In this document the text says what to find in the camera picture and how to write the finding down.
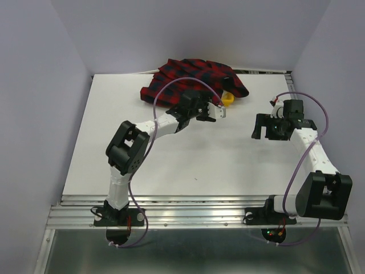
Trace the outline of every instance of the metal plate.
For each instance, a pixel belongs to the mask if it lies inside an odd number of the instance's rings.
[[[52,207],[47,229],[104,229],[93,226],[90,207],[101,205],[105,198],[63,197],[60,205]],[[137,196],[146,209],[150,229],[248,228],[242,223],[245,207],[262,207],[264,196]],[[315,227],[317,219],[298,218],[298,226]],[[347,226],[347,215],[340,221],[323,220],[322,227]]]
[[[312,228],[288,229],[286,242]],[[132,231],[133,242],[142,231]],[[109,247],[101,230],[57,231],[48,274],[59,273],[351,273],[336,228],[321,228],[312,241],[285,248],[258,241],[259,229],[149,231],[141,246]]]

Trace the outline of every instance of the white tabletop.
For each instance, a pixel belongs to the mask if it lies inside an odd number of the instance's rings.
[[[183,131],[158,139],[136,173],[137,195],[283,194],[299,156],[290,142],[251,139],[257,113],[271,113],[269,100],[287,91],[284,75],[239,75],[250,91],[215,123],[190,121]],[[105,155],[120,123],[152,119],[140,89],[152,75],[95,75],[64,195],[106,195],[110,169]],[[300,170],[291,193],[304,182]]]

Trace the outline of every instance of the plaid fabric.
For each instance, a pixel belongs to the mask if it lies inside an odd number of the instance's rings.
[[[194,77],[202,80],[220,97],[222,97],[223,90],[239,98],[249,95],[248,90],[232,68],[220,63],[200,59],[184,59],[181,61],[169,59],[167,64],[160,67],[159,70],[153,75],[149,87],[141,89],[141,100],[147,103],[152,104],[157,93],[166,84],[181,77]],[[165,107],[177,104],[180,95],[187,89],[208,90],[201,83],[193,80],[177,81],[165,89],[164,93],[159,96],[157,104]],[[213,103],[218,104],[218,99],[215,96],[213,97]]]

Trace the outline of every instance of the lavender wall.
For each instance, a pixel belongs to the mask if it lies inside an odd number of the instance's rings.
[[[329,0],[51,0],[92,72],[154,70],[168,58],[294,68]]]
[[[90,76],[48,0],[0,2],[0,272],[32,273]]]
[[[330,128],[323,146],[354,186],[348,205],[350,231],[365,270],[365,2],[332,0],[293,72],[297,91],[307,92],[327,108]],[[306,112],[323,128],[319,108]]]

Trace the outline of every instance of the metal floor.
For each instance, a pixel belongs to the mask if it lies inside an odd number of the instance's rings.
[[[288,228],[286,242],[313,228]],[[142,230],[135,231],[130,241]],[[339,231],[321,228],[296,247],[276,247],[252,238],[260,229],[151,230],[142,246],[109,247],[102,229],[57,230],[46,273],[352,273]]]

